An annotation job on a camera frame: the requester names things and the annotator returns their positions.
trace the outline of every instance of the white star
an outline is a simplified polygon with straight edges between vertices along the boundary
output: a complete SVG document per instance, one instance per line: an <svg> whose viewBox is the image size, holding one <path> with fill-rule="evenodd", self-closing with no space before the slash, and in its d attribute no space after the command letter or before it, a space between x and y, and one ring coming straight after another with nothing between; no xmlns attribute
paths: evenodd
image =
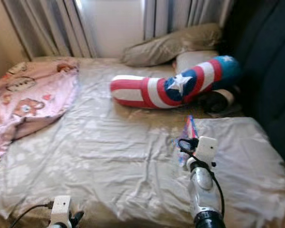
<svg viewBox="0 0 285 228"><path fill-rule="evenodd" d="M227 61L232 61L233 59L230 56L224 56L223 60L224 60L224 62L227 62Z"/></svg>
<svg viewBox="0 0 285 228"><path fill-rule="evenodd" d="M174 77L174 82L168 87L168 89L177 89L182 95L183 86L191 79L192 77L183 77L182 75L176 75Z"/></svg>

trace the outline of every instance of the beige pillow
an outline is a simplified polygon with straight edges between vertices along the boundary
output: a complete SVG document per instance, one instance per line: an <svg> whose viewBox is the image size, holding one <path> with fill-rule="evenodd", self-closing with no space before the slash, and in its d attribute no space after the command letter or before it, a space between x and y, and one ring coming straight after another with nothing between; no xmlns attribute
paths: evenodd
<svg viewBox="0 0 285 228"><path fill-rule="evenodd" d="M132 67L154 66L187 51L214 50L221 36L222 32L217 24L193 26L127 47L121 61Z"/></svg>
<svg viewBox="0 0 285 228"><path fill-rule="evenodd" d="M182 53L176 57L175 72L179 74L218 55L217 51L189 51Z"/></svg>

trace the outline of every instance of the curtain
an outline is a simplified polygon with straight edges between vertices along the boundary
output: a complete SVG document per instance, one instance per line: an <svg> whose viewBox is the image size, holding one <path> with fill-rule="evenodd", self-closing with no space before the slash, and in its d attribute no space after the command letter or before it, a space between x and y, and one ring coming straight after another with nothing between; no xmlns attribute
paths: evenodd
<svg viewBox="0 0 285 228"><path fill-rule="evenodd" d="M233 0L145 0L144 38L216 22L224 26Z"/></svg>
<svg viewBox="0 0 285 228"><path fill-rule="evenodd" d="M3 0L30 59L96 57L81 0Z"/></svg>

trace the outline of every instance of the white bed sheet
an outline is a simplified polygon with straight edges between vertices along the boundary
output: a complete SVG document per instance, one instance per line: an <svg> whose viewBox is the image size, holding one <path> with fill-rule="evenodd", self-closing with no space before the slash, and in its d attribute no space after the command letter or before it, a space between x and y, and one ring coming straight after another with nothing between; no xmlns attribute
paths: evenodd
<svg viewBox="0 0 285 228"><path fill-rule="evenodd" d="M195 107L143 110L111 100L118 74L169 77L170 66L131 68L116 59L80 59L81 91L57 123L14 142L0 163L0 228L27 207L56 195L84 210L82 228L189 227L189 173L173 140ZM285 226L285 168L252 118L196 120L199 135L218 139L215 173L228 227ZM46 227L37 209L21 227Z"/></svg>

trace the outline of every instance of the captain america pillow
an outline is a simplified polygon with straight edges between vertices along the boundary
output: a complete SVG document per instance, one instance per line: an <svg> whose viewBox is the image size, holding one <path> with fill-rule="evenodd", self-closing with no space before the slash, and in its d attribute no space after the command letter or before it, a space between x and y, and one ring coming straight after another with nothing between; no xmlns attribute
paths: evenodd
<svg viewBox="0 0 285 228"><path fill-rule="evenodd" d="M117 75L110 89L121 105L174 108L190 103L199 93L232 86L240 77L239 63L233 57L218 56L168 79Z"/></svg>

